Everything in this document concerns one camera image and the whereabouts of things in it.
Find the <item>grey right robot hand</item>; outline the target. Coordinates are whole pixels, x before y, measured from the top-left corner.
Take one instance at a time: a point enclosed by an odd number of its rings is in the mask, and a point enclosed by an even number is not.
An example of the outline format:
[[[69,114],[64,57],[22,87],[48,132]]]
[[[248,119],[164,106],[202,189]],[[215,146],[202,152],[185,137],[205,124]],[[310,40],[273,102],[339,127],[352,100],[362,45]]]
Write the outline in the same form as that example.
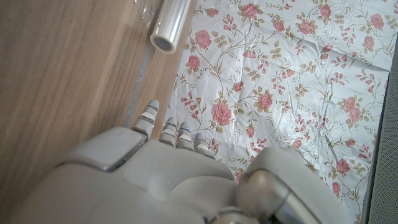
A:
[[[348,223],[334,193],[297,152],[265,148],[241,177],[202,134],[170,118],[151,132],[151,101],[132,129],[117,127],[63,156],[10,223]]]

